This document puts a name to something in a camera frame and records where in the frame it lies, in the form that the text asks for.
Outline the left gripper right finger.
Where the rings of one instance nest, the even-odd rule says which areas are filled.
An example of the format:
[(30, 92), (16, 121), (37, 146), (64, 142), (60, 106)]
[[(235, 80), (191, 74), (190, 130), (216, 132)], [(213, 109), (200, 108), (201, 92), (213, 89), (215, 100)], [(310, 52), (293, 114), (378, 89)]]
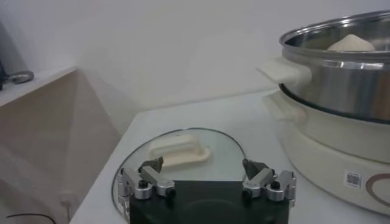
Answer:
[(283, 170), (277, 174), (265, 163), (243, 159), (246, 177), (243, 181), (243, 200), (250, 203), (264, 196), (269, 201), (288, 201), (293, 208), (296, 203), (296, 176), (294, 172)]

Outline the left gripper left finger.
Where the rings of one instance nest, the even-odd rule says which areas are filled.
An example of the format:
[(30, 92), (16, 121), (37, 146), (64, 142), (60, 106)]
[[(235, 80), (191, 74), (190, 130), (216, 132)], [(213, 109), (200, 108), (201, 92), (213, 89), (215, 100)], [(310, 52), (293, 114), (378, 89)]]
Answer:
[(117, 173), (118, 201), (123, 208), (124, 217), (130, 222), (130, 198), (148, 200), (153, 191), (164, 198), (172, 198), (176, 194), (175, 182), (164, 178), (160, 172), (164, 160), (158, 157), (145, 161), (137, 169), (122, 167)]

